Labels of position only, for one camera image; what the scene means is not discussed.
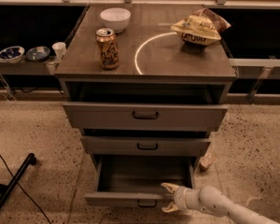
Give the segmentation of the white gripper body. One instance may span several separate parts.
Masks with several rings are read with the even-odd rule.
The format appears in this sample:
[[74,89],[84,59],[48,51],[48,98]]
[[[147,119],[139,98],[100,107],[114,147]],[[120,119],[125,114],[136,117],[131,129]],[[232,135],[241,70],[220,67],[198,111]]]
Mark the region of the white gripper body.
[[174,192],[173,204],[176,210],[199,210],[202,207],[200,202],[200,191],[178,187]]

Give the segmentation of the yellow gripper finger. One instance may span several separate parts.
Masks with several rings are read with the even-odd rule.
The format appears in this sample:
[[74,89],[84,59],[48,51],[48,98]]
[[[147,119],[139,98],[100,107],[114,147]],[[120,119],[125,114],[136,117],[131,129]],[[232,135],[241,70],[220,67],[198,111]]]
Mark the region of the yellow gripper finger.
[[178,207],[174,202],[170,202],[166,207],[161,209],[164,213],[172,213],[178,211]]
[[161,186],[166,188],[170,193],[175,193],[179,189],[177,184],[172,183],[161,183]]

